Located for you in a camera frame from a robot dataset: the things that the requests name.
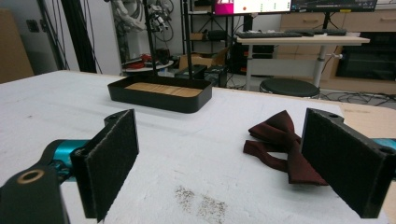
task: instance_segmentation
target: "computer monitor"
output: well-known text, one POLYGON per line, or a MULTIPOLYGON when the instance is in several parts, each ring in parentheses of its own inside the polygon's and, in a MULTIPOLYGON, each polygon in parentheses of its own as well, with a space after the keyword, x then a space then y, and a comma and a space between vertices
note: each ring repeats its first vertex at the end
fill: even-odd
POLYGON ((374 11, 377 0, 291 0, 292 12, 374 11))
POLYGON ((289 13, 291 0, 213 0, 216 16, 289 13))

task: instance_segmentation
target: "black stool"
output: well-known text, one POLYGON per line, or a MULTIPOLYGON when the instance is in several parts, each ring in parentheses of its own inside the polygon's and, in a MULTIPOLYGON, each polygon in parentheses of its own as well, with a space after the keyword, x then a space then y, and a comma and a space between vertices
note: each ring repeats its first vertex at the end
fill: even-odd
POLYGON ((265 79, 260 84, 260 91, 271 92, 280 95, 311 98, 320 94, 319 88, 314 84, 291 78, 265 79))

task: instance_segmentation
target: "keyboard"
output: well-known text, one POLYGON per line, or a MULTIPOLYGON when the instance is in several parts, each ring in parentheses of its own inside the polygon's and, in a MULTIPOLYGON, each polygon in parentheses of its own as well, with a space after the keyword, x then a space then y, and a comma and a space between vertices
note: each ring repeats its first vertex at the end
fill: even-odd
POLYGON ((286 30, 285 33, 297 33, 301 35, 346 35, 346 29, 294 29, 286 30))
POLYGON ((280 37, 302 37, 303 35, 293 32, 273 32, 273 33, 251 33, 251 32, 238 32, 236 35, 239 38, 280 38, 280 37))

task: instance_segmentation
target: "maroon bow tie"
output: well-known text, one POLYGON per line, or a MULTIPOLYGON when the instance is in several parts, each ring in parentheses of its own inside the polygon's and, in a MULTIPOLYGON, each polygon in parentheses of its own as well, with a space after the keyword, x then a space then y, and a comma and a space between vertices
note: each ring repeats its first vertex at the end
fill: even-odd
POLYGON ((288 173, 290 184, 328 185, 301 154, 301 137, 294 133, 293 122, 286 110, 248 131, 263 142, 247 140, 244 153, 259 158, 271 168, 288 173), (268 152, 287 153, 288 159, 275 158, 268 152))

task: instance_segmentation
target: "smudge mark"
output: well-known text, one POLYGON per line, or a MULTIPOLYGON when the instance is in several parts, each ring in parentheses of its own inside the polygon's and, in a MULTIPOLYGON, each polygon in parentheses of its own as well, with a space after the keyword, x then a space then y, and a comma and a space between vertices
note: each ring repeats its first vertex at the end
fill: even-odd
POLYGON ((209 223, 224 223, 227 204, 210 197, 204 196, 198 210, 198 217, 202 217, 209 223))
POLYGON ((183 186, 178 186, 175 190, 175 197, 178 204, 181 205, 184 211, 190 213, 192 200, 194 199, 194 192, 189 189, 185 189, 183 186))

